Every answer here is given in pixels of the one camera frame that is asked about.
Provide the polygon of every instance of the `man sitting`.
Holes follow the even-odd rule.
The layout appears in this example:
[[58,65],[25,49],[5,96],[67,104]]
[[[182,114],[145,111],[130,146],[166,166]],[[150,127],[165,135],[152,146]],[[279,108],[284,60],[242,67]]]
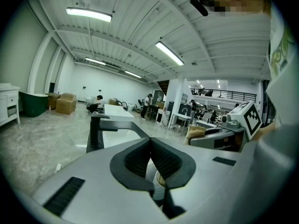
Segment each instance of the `man sitting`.
[[90,113],[90,114],[97,114],[98,112],[96,112],[96,110],[98,108],[101,108],[101,106],[103,105],[103,101],[101,101],[102,99],[103,99],[103,97],[101,95],[98,95],[97,99],[95,100],[95,102],[92,105],[89,105],[87,107],[88,113]]

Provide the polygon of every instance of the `table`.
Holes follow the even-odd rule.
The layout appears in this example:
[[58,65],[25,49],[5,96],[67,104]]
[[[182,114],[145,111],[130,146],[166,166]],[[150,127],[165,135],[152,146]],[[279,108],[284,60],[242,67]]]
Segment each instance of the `table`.
[[179,113],[174,113],[174,114],[172,114],[172,116],[171,116],[171,118],[170,118],[170,125],[169,125],[168,130],[170,130],[170,127],[172,126],[171,123],[172,123],[172,120],[173,120],[173,116],[177,116],[177,117],[183,118],[183,119],[185,120],[185,122],[184,122],[184,126],[183,126],[183,128],[182,128],[182,132],[181,132],[181,135],[180,135],[180,136],[182,136],[182,134],[183,134],[183,130],[184,130],[185,125],[186,125],[186,121],[188,120],[188,122],[189,122],[189,120],[191,119],[191,117],[190,117],[190,116],[186,116],[186,115],[182,115],[182,114],[179,114]]
[[150,114],[150,119],[149,120],[151,120],[151,117],[153,116],[153,114],[158,113],[158,109],[160,109],[160,108],[157,107],[157,106],[153,106],[153,105],[150,105],[149,108],[150,108],[150,112],[146,111],[146,113],[148,113],[148,116]]

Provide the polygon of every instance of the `white cabinet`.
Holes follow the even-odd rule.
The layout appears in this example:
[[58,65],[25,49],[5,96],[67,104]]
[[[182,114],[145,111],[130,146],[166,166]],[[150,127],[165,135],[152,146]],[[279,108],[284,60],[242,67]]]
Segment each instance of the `white cabinet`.
[[20,123],[19,89],[11,84],[0,83],[0,126],[14,119],[17,119],[18,124]]
[[0,123],[8,119],[7,96],[0,96]]

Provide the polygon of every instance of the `white column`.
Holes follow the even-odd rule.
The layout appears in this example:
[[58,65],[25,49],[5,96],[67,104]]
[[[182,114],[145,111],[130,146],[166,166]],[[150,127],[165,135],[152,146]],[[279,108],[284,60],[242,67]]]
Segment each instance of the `white column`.
[[69,59],[68,56],[69,55],[67,53],[65,53],[65,55],[62,58],[62,61],[60,63],[60,67],[59,67],[59,70],[58,70],[58,73],[57,73],[57,77],[56,77],[56,81],[55,81],[54,93],[58,93],[59,85],[62,82],[61,81],[61,72],[62,72],[62,69],[64,67],[64,64],[67,62],[67,58]]
[[31,65],[30,69],[30,74],[29,74],[29,79],[28,79],[28,84],[27,84],[27,93],[34,93],[34,88],[36,84],[36,76],[37,76],[37,71],[39,68],[39,65],[41,63],[43,54],[53,36],[53,31],[48,32],[45,37],[43,38],[41,44],[39,45],[39,48],[36,52],[36,56],[34,57],[33,63]]
[[[174,98],[174,104],[173,104],[173,109],[172,109],[172,113],[171,115],[173,115],[174,113],[178,113],[179,107],[181,105],[181,100],[182,100],[182,95],[183,95],[183,87],[184,87],[184,80],[185,78],[180,77],[178,79],[178,87],[176,90],[176,96]],[[168,127],[170,127],[170,125],[173,125],[175,122],[177,121],[177,119],[173,119],[172,122],[168,124]]]
[[54,67],[55,67],[55,64],[56,64],[56,61],[57,61],[57,58],[58,58],[58,55],[59,55],[60,51],[61,51],[61,46],[58,46],[55,53],[54,53],[54,55],[53,55],[53,58],[51,60],[51,63],[50,63],[49,69],[48,69],[46,82],[45,82],[44,93],[49,92],[51,77],[52,77],[53,70],[54,70]]

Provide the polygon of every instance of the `fluorescent light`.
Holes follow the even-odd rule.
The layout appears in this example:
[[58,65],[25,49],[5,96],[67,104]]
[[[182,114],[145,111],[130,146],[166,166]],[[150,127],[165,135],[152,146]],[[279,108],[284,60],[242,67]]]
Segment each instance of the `fluorescent light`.
[[110,14],[101,13],[98,11],[85,9],[85,8],[68,7],[66,9],[66,13],[68,15],[77,15],[77,16],[96,18],[107,22],[110,22],[112,19],[112,15]]
[[139,75],[136,75],[136,74],[134,74],[134,73],[131,73],[131,72],[129,72],[129,71],[125,71],[127,74],[130,74],[130,75],[132,75],[132,76],[135,76],[135,77],[138,77],[138,78],[142,78],[141,76],[139,76]]
[[97,60],[93,60],[93,59],[90,59],[90,58],[88,58],[88,57],[86,57],[85,60],[90,61],[90,62],[95,62],[95,63],[97,63],[97,64],[101,64],[101,65],[106,65],[106,64],[103,63],[103,62],[100,62],[100,61],[97,61]]
[[167,46],[165,46],[162,42],[157,42],[156,47],[162,50],[166,55],[168,55],[172,60],[174,60],[178,65],[184,65],[184,62],[172,52]]

